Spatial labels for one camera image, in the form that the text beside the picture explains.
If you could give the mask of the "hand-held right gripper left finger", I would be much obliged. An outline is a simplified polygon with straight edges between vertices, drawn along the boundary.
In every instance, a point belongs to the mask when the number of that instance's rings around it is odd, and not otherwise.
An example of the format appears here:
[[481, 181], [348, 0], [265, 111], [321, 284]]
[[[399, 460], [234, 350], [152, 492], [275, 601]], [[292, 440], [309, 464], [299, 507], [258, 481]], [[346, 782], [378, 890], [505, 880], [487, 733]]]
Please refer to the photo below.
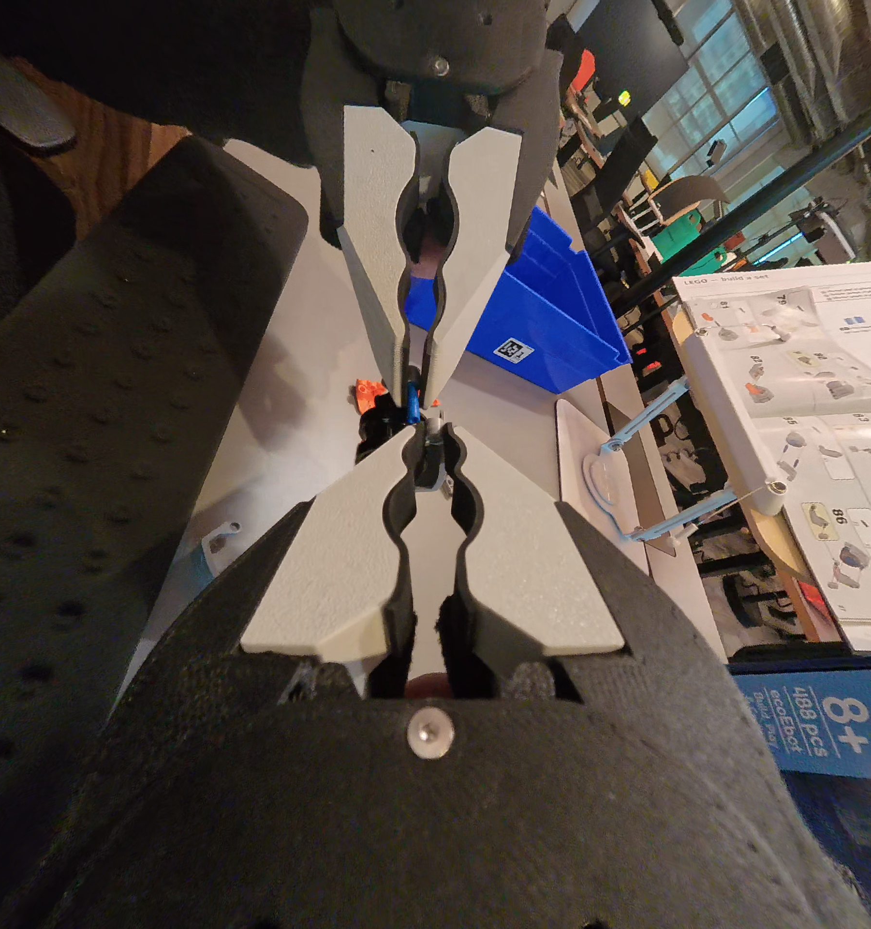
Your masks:
[[243, 651], [359, 663], [414, 637], [408, 554], [422, 428], [405, 428], [318, 494], [243, 632]]

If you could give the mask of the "black monitor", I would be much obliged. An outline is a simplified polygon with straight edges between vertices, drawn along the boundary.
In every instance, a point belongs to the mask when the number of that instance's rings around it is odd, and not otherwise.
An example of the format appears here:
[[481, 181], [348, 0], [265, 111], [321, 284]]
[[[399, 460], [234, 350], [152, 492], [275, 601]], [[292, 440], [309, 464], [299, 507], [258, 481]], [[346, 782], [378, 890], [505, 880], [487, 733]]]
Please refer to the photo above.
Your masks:
[[665, 1], [601, 1], [577, 30], [595, 60], [605, 115], [644, 116], [685, 76], [685, 37]]

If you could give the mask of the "white book stand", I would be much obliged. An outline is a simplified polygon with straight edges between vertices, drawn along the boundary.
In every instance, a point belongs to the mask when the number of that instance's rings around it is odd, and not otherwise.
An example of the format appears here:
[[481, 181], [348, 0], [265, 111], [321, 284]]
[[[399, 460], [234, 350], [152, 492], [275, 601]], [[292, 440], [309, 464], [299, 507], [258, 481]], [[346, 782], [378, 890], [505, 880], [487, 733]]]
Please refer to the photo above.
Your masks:
[[[691, 393], [704, 401], [718, 424], [710, 425], [717, 445], [724, 442], [730, 477], [724, 487], [704, 500], [648, 528], [638, 516], [626, 447], [643, 426], [682, 395]], [[604, 534], [624, 554], [640, 554], [645, 542], [691, 538], [705, 517], [742, 502], [752, 503], [762, 514], [776, 516], [788, 492], [784, 472], [766, 449], [743, 401], [731, 381], [708, 362], [693, 377], [674, 381], [615, 435], [606, 434], [565, 399], [556, 402], [561, 498], [592, 523], [597, 518]]]

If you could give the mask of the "black ceiling pole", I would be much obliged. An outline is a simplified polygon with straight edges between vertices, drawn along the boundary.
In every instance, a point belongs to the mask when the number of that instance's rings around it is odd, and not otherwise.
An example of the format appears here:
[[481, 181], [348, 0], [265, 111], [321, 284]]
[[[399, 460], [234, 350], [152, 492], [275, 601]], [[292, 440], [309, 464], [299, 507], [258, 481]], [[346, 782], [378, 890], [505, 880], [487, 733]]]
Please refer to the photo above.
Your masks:
[[743, 230], [751, 222], [766, 214], [770, 208], [814, 179], [823, 170], [840, 161], [870, 136], [871, 107], [809, 151], [715, 225], [710, 226], [696, 240], [662, 262], [638, 283], [629, 287], [624, 294], [611, 303], [615, 317], [619, 318], [633, 308], [637, 308], [641, 302], [651, 297], [663, 285], [668, 284], [674, 277], [699, 262], [715, 247], [731, 238], [733, 233]]

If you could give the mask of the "blue robot kit box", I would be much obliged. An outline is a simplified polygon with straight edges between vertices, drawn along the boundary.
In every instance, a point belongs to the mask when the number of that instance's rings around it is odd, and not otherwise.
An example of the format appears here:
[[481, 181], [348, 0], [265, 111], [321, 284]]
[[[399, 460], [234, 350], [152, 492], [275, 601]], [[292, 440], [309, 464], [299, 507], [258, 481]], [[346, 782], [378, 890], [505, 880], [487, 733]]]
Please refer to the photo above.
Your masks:
[[731, 670], [803, 819], [871, 909], [871, 660]]

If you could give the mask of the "person's left forearm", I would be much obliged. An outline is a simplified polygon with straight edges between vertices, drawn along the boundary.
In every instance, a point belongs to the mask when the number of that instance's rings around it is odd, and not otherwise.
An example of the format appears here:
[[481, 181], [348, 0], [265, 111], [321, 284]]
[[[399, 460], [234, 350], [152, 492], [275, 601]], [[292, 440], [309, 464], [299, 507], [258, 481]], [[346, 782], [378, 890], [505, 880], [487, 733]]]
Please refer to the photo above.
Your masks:
[[0, 53], [107, 107], [313, 166], [306, 1], [0, 1]]

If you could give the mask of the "blue plastic bin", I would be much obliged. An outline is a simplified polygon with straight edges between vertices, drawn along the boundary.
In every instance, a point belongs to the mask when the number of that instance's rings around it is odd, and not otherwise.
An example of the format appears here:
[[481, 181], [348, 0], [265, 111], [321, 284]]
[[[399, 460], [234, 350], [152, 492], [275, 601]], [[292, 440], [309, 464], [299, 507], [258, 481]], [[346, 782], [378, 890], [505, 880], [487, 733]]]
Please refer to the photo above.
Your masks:
[[589, 255], [539, 206], [466, 349], [555, 395], [630, 362]]

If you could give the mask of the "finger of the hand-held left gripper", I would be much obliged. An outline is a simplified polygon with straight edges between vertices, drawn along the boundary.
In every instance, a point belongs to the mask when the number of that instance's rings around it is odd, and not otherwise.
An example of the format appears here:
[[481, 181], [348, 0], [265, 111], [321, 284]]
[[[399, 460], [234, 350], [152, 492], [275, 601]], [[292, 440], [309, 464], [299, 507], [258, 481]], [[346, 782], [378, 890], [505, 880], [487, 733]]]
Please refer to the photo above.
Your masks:
[[509, 258], [521, 137], [492, 127], [455, 145], [443, 181], [454, 228], [436, 277], [436, 316], [423, 348], [422, 405], [441, 397]]
[[391, 395], [406, 396], [402, 229], [416, 204], [416, 138], [383, 108], [344, 107], [343, 189], [341, 249], [372, 354]]

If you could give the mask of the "open instruction booklet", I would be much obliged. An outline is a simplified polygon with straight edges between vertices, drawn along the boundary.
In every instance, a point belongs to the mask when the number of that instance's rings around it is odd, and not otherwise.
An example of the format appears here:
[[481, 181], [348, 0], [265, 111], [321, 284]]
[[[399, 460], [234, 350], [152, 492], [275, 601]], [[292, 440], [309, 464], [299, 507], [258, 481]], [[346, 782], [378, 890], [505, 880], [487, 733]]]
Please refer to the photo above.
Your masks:
[[679, 277], [678, 354], [759, 541], [871, 653], [871, 262]]

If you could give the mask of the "black foam pad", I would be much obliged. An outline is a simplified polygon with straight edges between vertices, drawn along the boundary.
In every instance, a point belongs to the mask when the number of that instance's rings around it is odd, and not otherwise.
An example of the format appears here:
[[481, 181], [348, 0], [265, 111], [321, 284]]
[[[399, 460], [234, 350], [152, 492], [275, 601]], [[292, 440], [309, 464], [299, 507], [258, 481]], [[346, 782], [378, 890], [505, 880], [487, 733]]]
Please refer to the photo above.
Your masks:
[[185, 138], [0, 324], [0, 805], [103, 726], [307, 219]]

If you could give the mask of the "grey curved toy part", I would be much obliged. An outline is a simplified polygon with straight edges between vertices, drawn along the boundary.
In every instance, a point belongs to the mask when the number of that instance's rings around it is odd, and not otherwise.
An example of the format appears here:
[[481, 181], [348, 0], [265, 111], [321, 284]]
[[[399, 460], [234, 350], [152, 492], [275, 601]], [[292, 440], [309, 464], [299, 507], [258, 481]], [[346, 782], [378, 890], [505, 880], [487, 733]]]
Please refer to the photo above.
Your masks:
[[218, 576], [232, 562], [234, 556], [227, 546], [240, 531], [241, 524], [236, 520], [229, 520], [202, 537], [199, 549], [202, 563], [209, 574]]

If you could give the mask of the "black toy wheel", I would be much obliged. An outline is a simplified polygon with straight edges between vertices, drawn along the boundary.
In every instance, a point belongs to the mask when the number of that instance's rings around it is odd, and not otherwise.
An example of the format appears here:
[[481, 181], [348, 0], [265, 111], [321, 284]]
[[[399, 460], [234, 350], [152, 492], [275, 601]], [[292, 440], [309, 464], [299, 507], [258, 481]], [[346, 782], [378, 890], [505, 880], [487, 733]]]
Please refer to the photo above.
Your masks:
[[434, 493], [441, 490], [448, 477], [445, 465], [443, 427], [428, 431], [423, 451], [415, 472], [415, 487], [419, 493]]

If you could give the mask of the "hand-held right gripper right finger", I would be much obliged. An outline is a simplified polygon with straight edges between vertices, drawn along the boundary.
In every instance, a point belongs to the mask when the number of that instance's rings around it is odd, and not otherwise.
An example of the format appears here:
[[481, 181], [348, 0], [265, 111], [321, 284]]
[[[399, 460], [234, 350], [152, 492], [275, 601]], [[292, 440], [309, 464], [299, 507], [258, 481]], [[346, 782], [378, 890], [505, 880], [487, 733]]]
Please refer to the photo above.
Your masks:
[[452, 517], [464, 532], [456, 591], [490, 669], [609, 654], [625, 639], [552, 497], [467, 429], [443, 429]]

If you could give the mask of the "person's left hand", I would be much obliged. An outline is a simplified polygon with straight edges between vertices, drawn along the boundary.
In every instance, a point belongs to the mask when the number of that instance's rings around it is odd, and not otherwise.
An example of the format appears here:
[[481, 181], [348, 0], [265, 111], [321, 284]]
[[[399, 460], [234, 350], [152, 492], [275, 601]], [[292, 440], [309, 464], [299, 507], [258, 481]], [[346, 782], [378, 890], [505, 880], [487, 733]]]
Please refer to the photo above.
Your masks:
[[404, 242], [410, 258], [410, 274], [433, 280], [454, 234], [454, 205], [445, 187], [420, 203], [406, 222]]

